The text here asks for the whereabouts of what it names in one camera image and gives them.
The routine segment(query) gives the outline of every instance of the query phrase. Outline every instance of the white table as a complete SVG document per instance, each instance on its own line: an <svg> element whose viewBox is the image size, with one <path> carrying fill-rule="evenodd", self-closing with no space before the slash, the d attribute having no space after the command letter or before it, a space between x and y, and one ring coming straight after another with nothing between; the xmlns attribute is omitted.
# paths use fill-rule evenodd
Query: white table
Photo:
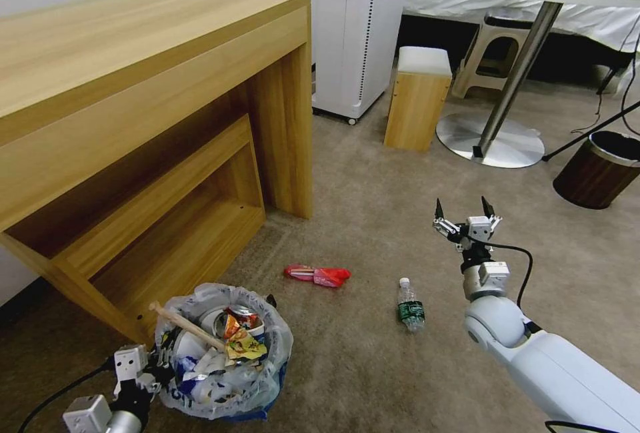
<svg viewBox="0 0 640 433"><path fill-rule="evenodd" d="M542 0L540 12L516 58L498 102L490 115L462 113L444 117L437 125L440 141L466 159L501 168L534 165L545 153L536 130L506 119L553 22L564 3L609 7L640 7L640 0Z"/></svg>

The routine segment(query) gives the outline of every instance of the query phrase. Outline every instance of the bottle on table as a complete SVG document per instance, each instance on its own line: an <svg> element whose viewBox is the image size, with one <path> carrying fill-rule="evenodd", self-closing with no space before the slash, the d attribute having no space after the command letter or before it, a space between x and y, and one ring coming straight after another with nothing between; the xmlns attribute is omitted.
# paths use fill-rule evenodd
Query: bottle on table
<svg viewBox="0 0 640 433"><path fill-rule="evenodd" d="M422 303L416 300L415 291L408 278L400 278L398 315L411 333L416 333L425 327L425 309Z"/></svg>

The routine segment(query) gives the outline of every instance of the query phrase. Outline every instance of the wooden stool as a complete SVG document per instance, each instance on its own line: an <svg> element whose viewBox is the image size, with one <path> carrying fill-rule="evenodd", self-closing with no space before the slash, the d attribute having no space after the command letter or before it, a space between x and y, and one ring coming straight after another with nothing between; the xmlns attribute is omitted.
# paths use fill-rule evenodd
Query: wooden stool
<svg viewBox="0 0 640 433"><path fill-rule="evenodd" d="M446 50L402 47L385 145L427 151L451 84Z"/></svg>
<svg viewBox="0 0 640 433"><path fill-rule="evenodd" d="M502 90L507 76L522 45L524 44L533 18L511 9L488 12L480 24L475 38L469 46L466 57L460 62L451 88L454 97L464 98L471 87ZM496 39L513 40L503 60L485 58L488 46Z"/></svg>

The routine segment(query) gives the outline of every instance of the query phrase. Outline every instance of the bed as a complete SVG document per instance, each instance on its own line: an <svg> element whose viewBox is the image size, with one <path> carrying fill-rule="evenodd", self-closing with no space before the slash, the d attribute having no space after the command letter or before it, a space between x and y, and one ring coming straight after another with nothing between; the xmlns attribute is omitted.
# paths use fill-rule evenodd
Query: bed
<svg viewBox="0 0 640 433"><path fill-rule="evenodd" d="M463 22L475 29L488 9L506 7L530 18L535 16L540 4L539 1L531 0L405 0L405 14ZM607 50L611 50L609 56L618 59L609 62L596 60L596 63L620 68L628 63L629 53L634 50L640 22L635 32L631 35L629 32L639 14L638 9L632 8L565 5L554 24L554 31L584 36L605 46ZM577 38L573 37L571 40L576 43Z"/></svg>

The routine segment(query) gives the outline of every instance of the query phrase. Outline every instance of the wooden stick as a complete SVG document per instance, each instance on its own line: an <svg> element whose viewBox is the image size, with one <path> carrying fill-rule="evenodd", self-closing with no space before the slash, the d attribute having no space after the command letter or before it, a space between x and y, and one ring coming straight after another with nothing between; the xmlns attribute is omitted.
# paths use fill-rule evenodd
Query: wooden stick
<svg viewBox="0 0 640 433"><path fill-rule="evenodd" d="M155 311L159 316L166 318L171 323L173 323L176 326L179 326L183 330L186 330L189 333L193 333L195 336L205 341L207 344L211 345L213 348L215 348L219 352L226 353L224 342L218 340L217 338L213 338L209 333L205 332L199 326L191 323L184 316L180 316L177 313L164 309L162 306L160 306L160 304L157 301L149 305L149 310Z"/></svg>

